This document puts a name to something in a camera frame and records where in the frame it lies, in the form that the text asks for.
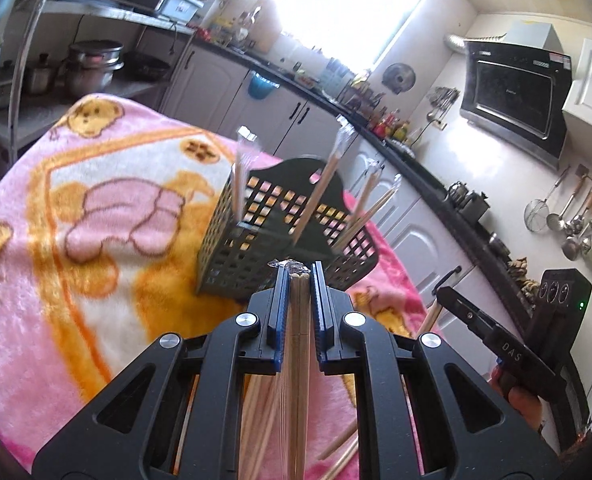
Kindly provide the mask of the right hand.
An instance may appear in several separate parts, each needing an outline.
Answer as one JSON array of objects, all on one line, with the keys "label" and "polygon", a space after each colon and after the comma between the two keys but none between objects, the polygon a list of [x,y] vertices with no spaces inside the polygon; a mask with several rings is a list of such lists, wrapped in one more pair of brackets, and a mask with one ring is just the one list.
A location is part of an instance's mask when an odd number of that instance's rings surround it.
[{"label": "right hand", "polygon": [[538,396],[533,396],[530,392],[519,386],[513,387],[508,394],[502,392],[500,385],[501,370],[495,367],[490,375],[488,384],[499,393],[503,399],[507,400],[517,413],[520,413],[528,426],[537,432],[541,431],[542,423],[542,404]]}]

